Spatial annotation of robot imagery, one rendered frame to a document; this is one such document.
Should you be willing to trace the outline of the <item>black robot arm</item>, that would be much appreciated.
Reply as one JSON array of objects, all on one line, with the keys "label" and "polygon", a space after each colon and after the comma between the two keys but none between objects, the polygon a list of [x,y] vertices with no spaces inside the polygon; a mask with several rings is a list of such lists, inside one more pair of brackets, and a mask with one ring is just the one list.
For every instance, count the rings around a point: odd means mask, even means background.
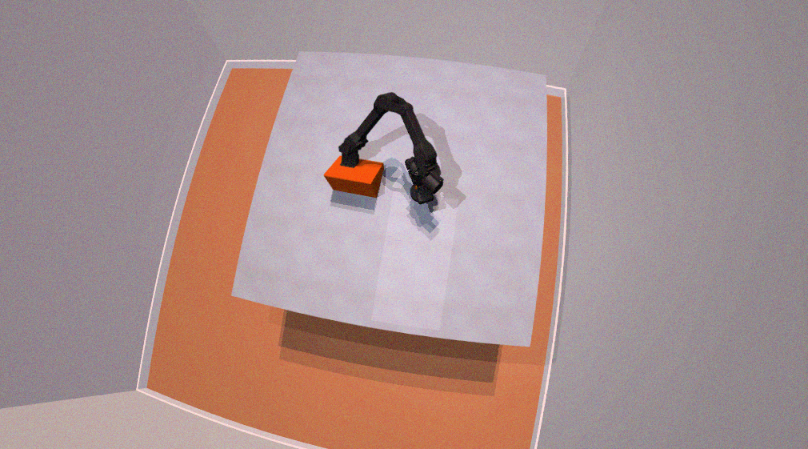
[{"label": "black robot arm", "polygon": [[344,143],[338,147],[342,153],[342,161],[339,166],[355,168],[359,164],[358,151],[369,142],[366,136],[387,111],[401,115],[414,145],[414,156],[406,161],[406,164],[410,166],[411,176],[414,179],[422,180],[422,185],[432,194],[437,193],[442,188],[443,181],[445,181],[440,176],[441,169],[437,163],[437,152],[433,145],[427,141],[414,113],[413,106],[405,99],[398,97],[394,92],[380,94],[374,102],[374,109],[367,115],[364,122],[354,133],[347,136]]}]

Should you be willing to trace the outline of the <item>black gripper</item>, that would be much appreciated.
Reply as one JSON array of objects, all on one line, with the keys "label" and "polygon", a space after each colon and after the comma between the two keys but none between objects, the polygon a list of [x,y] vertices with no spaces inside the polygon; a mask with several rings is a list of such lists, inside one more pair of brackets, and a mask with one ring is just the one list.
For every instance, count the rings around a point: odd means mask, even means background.
[{"label": "black gripper", "polygon": [[[406,161],[408,161],[408,160],[409,160],[409,158]],[[405,164],[406,164],[406,161],[405,161]],[[409,173],[409,176],[410,176],[410,178],[412,180],[413,185],[417,186],[417,189],[414,190],[414,192],[416,194],[418,204],[421,205],[423,203],[433,201],[434,200],[433,194],[425,186],[422,185],[422,183],[421,183],[422,180],[414,179],[411,176],[410,166],[408,166],[407,164],[406,164],[406,169],[408,170],[408,173]]]}]

